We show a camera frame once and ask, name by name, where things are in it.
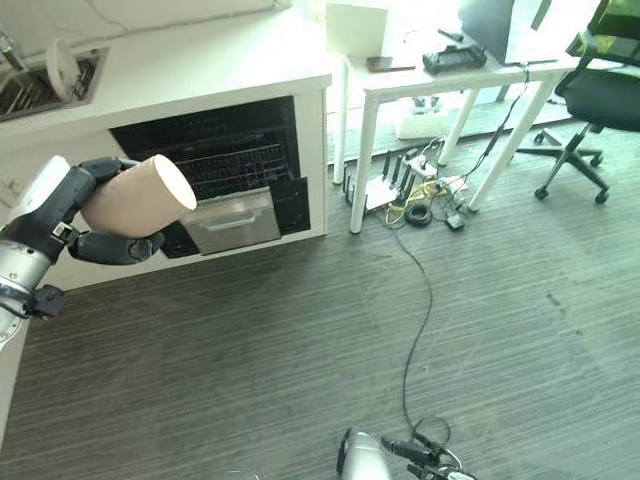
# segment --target drawer handle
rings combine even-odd
[[[228,228],[234,227],[242,227],[243,225],[251,225],[256,221],[256,216],[251,215],[245,218],[239,218],[237,220],[231,220],[229,222],[224,223],[210,223],[210,224],[200,224],[200,226],[210,232],[217,232],[219,230],[226,230]]]

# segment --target beige cylinder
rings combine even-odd
[[[93,230],[140,238],[194,210],[196,203],[178,167],[167,157],[155,155],[98,188],[82,216]]]

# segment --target cable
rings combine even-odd
[[[426,203],[414,203],[405,210],[404,217],[414,227],[426,227],[431,223],[431,209]]]
[[[431,199],[429,208],[431,210],[431,214],[433,215],[433,219],[437,222],[446,222],[449,216],[448,207],[452,201],[451,194],[449,193],[448,195],[446,195],[447,202],[444,205],[442,205],[441,202],[435,202],[436,197],[445,198],[445,195],[434,195]]]
[[[418,342],[420,341],[420,337],[422,337],[422,334],[425,332],[425,329],[427,328],[427,324],[429,323],[429,317],[431,316],[431,309],[433,308],[433,286],[431,285],[431,280],[429,279],[429,276],[427,275],[427,272],[422,266],[422,264],[420,263],[420,261],[416,258],[416,256],[413,253],[411,253],[409,249],[407,249],[407,247],[405,247],[404,243],[402,243],[402,240],[400,240],[400,235],[398,235],[398,232],[396,232],[397,229],[392,229],[392,230],[400,248],[404,251],[404,253],[406,253],[411,258],[411,260],[413,260],[416,266],[420,269],[420,272],[422,273],[425,284],[427,286],[427,292],[429,294],[429,305],[427,307],[427,312],[424,316],[424,320],[422,321],[422,324],[420,325],[420,328],[418,329],[418,333],[413,339],[413,343],[411,344],[411,349],[409,350],[409,355],[407,355],[407,360],[404,364],[404,371],[402,374],[402,414],[404,416],[405,422],[407,423],[407,426],[411,430],[412,435],[416,432],[417,428],[428,418],[436,418],[442,423],[444,423],[447,429],[447,439],[443,443],[446,444],[449,441],[449,437],[451,436],[451,429],[444,419],[440,417],[425,417],[425,418],[421,418],[420,420],[418,420],[418,422],[414,424],[413,421],[411,420],[411,417],[409,416],[409,409],[407,407],[407,376],[409,375],[411,360],[413,359],[413,355],[416,351],[416,347],[418,346]]]
[[[236,17],[243,17],[246,15],[256,15],[256,14],[260,14],[260,13],[267,13],[267,12],[273,12],[275,9],[277,8],[285,8],[286,4],[283,4],[282,6],[278,5],[277,1],[273,1],[270,2],[267,7],[260,7],[260,8],[256,8],[256,9],[251,9],[251,10],[240,10],[238,12],[228,12],[228,13],[223,13],[223,14],[215,14],[215,15],[211,15],[208,17],[203,17],[203,18],[191,18],[191,19],[186,19],[186,20],[178,20],[175,22],[170,22],[170,23],[166,23],[163,25],[150,25],[148,27],[140,27],[140,28],[127,28],[126,31],[122,31],[120,33],[116,33],[116,34],[109,34],[109,35],[104,35],[104,36],[96,36],[96,37],[85,37],[82,40],[79,40],[77,42],[71,42],[69,43],[70,47],[79,47],[81,45],[87,45],[89,43],[95,42],[95,41],[104,41],[104,40],[114,40],[116,38],[122,38],[122,37],[128,37],[130,35],[139,35],[139,34],[143,34],[143,33],[151,33],[151,32],[158,32],[160,30],[167,30],[169,28],[174,28],[174,27],[188,27],[188,26],[192,26],[192,25],[200,25],[203,23],[209,23],[215,20],[224,20],[227,18],[236,18]],[[71,29],[69,27],[64,27],[64,26],[60,26],[57,27],[58,30],[61,31],[68,31],[70,33],[74,33],[76,35],[79,36],[83,36],[82,32],[78,32],[75,29]],[[45,49],[37,49],[37,50],[33,50],[30,52],[26,52],[26,55],[29,57],[35,56],[35,55],[41,55],[44,54],[46,52]]]
[[[445,191],[445,193],[446,193],[446,189],[442,189],[440,187],[440,185],[438,184],[439,177],[440,177],[440,164],[436,162],[436,175],[435,175],[435,182],[434,183],[435,183],[435,186],[438,189],[438,191],[435,192],[435,193],[433,193],[433,192],[430,193],[431,200],[429,200],[429,210],[431,211],[431,215],[432,215],[433,220],[436,220],[437,222],[445,222],[447,220],[447,207],[449,206],[449,203],[451,202],[452,199],[450,198],[449,201],[447,201],[447,203],[444,206],[440,207],[440,209],[444,212],[444,217],[436,216],[436,213],[435,213],[435,211],[433,209],[434,205],[436,204],[436,198],[441,198],[441,197],[444,196],[444,195],[441,194],[441,192]]]
[[[415,30],[409,30],[408,32],[405,32],[405,34],[402,37],[402,43],[407,43],[407,37],[409,35],[411,35],[412,33],[418,33],[418,32],[421,32],[421,31],[422,31],[422,29],[417,28]]]
[[[442,425],[444,425],[445,432],[446,432],[444,440],[441,440],[440,442],[434,442],[430,438],[427,438],[424,435],[418,433],[418,431],[417,431],[418,428],[420,428],[422,423],[425,422],[426,420],[437,420]],[[418,422],[416,423],[416,431],[413,432],[412,437],[417,439],[417,440],[419,440],[424,445],[427,445],[428,443],[431,443],[431,444],[434,444],[434,445],[442,448],[443,450],[446,450],[445,445],[447,443],[449,443],[449,440],[451,439],[451,427],[449,426],[449,423],[444,418],[438,417],[436,415],[430,415],[428,417],[423,417],[420,420],[418,420]]]
[[[522,88],[522,91],[513,100],[513,102],[511,102],[511,105],[509,106],[509,110],[507,111],[507,114],[502,120],[502,123],[498,126],[495,132],[493,132],[493,135],[491,136],[491,140],[489,140],[489,144],[487,145],[487,148],[485,148],[484,151],[480,154],[480,156],[478,157],[478,160],[476,161],[476,164],[473,166],[471,170],[469,170],[467,173],[459,177],[460,179],[462,179],[462,182],[460,183],[460,186],[454,192],[451,193],[451,198],[443,207],[445,210],[449,206],[449,204],[455,199],[455,196],[460,191],[460,189],[463,188],[464,185],[467,183],[467,179],[469,178],[469,176],[475,173],[476,170],[478,170],[482,166],[485,159],[489,156],[489,154],[493,150],[493,147],[495,147],[496,143],[498,142],[500,135],[502,135],[502,133],[504,132],[507,122],[509,121],[509,118],[511,118],[511,113],[513,112],[513,109],[515,108],[518,101],[522,98],[522,96],[527,91],[527,88],[529,87],[529,80],[530,80],[529,64],[520,63],[519,66],[524,70],[524,73],[525,73],[524,87]]]
[[[121,28],[122,33],[124,34],[129,33],[129,29],[125,25],[123,25],[117,20],[114,20],[113,18],[107,17],[104,13],[98,10],[98,7],[96,7],[96,4],[93,3],[93,0],[85,0],[85,3],[93,11],[93,13],[95,13],[98,17],[100,17],[106,23],[108,23],[109,25],[115,25],[116,27]]]
[[[427,145],[422,149],[422,151],[420,152],[420,155],[424,155],[424,152],[426,152],[427,149],[429,149],[429,147],[431,147],[434,143],[438,145],[434,158],[436,160],[440,158],[440,153],[442,152],[442,147],[444,146],[443,137],[432,138],[431,141],[429,141],[429,143],[427,143]],[[440,165],[436,161],[436,175],[435,175],[436,180],[438,179],[439,173],[440,173]],[[407,224],[405,213],[407,211],[407,208],[411,204],[411,202],[422,200],[423,198],[426,198],[429,196],[428,192],[425,189],[425,186],[427,185],[427,183],[428,182],[423,182],[419,187],[414,189],[401,206],[394,205],[393,203],[387,204],[384,220],[380,219],[380,217],[376,215],[380,223],[382,223],[384,227],[392,230],[399,230],[403,228]],[[431,208],[432,202],[433,202],[433,198],[431,199],[428,205],[429,209]],[[393,219],[391,218],[392,212],[396,212],[396,216]]]
[[[458,468],[463,469],[464,466],[462,465],[462,460],[460,460],[451,450],[449,450],[448,448],[445,448],[444,451],[447,453],[447,455],[449,455],[451,458],[453,458],[456,463],[458,464]]]
[[[7,312],[15,315],[16,317],[20,317],[23,320],[26,320],[27,318],[29,318],[29,315],[27,315],[26,313],[19,312],[18,310],[11,307],[10,305],[7,305],[4,302],[0,302],[0,308],[4,308]]]

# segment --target robotic hand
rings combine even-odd
[[[161,233],[132,239],[81,233],[71,226],[96,188],[136,163],[98,158],[70,167],[56,156],[24,191],[0,232],[0,350],[23,319],[61,312],[64,292],[51,285],[36,287],[64,248],[79,260],[130,265],[148,259],[163,244]]]
[[[391,440],[380,441],[368,433],[350,428],[338,452],[340,480],[391,480],[383,448],[409,460],[407,470],[420,480],[477,480],[463,471],[462,462],[450,450],[429,441],[415,432],[419,443]]]

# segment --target office chair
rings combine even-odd
[[[587,30],[576,37],[567,52],[581,55],[580,62],[562,79],[555,92],[565,99],[571,116],[587,125],[568,143],[543,129],[534,143],[540,145],[548,140],[551,146],[519,148],[517,152],[556,158],[546,183],[535,191],[538,199],[549,195],[547,188],[560,167],[570,163],[600,187],[595,201],[605,203],[609,186],[595,171],[603,160],[602,151],[578,146],[588,131],[600,133],[603,128],[613,128],[640,132],[640,77],[625,72],[626,68],[610,71],[587,67],[594,58],[640,66],[640,1],[602,0]],[[591,157],[590,165],[583,157]]]

